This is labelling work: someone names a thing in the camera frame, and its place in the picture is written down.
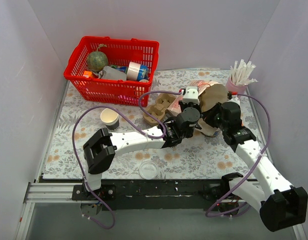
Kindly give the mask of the kraft paper bag orange handles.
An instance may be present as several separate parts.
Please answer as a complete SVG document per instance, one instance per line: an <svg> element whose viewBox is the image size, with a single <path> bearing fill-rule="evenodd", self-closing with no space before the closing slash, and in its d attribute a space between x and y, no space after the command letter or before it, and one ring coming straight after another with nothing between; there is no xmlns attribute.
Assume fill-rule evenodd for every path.
<svg viewBox="0 0 308 240"><path fill-rule="evenodd" d="M198 99L202 113L210 110L217 103L228 101L228 91L226 87L216 81L191 80L189 86L198 87ZM204 129L212 128L202 119L200 119L197 124L198 126L195 129L202 134Z"/></svg>

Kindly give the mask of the white plastic coffee lid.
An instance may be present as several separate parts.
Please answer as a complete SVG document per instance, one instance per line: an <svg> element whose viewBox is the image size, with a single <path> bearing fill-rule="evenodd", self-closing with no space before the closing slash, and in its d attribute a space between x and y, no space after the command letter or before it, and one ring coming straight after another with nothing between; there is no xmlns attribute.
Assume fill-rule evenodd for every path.
<svg viewBox="0 0 308 240"><path fill-rule="evenodd" d="M139 167L139 175L145 180L154 179L158 171L158 166L152 161L145 161Z"/></svg>

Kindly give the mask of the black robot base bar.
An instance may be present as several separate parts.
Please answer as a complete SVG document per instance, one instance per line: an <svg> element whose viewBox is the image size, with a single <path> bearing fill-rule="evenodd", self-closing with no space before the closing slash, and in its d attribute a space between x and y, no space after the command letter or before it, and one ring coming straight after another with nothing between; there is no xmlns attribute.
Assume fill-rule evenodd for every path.
<svg viewBox="0 0 308 240"><path fill-rule="evenodd" d="M222 196L220 179L104 179L94 193L112 210L202 209Z"/></svg>

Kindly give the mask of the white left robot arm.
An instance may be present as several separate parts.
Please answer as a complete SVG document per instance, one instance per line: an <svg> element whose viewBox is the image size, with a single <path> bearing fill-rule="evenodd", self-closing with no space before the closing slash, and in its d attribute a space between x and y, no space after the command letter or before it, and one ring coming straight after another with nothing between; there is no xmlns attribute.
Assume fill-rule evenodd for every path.
<svg viewBox="0 0 308 240"><path fill-rule="evenodd" d="M107 171L115 157L145 149L164 149L174 147L184 138L191 138L201 113L194 107L187 107L177 116L170 117L163 125L166 129L154 126L146 129L145 134L137 131L116 133L107 128L99 129L84 145L84 159L87 173L84 177L83 194L89 200L100 196L102 173Z"/></svg>

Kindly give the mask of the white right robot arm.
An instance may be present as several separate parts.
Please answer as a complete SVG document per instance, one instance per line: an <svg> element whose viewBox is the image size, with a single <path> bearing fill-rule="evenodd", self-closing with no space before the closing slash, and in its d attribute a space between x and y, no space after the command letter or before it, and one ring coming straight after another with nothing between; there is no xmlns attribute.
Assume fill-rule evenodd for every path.
<svg viewBox="0 0 308 240"><path fill-rule="evenodd" d="M224 141L249 167L260 187L249 182L248 175L235 172L221 178L222 199L240 197L259 212L265 227L276 232L302 224L306 220L308 194L286 180L263 154L250 129L242 125L241 107L228 101L217 103L204 113L204 122L219 128Z"/></svg>

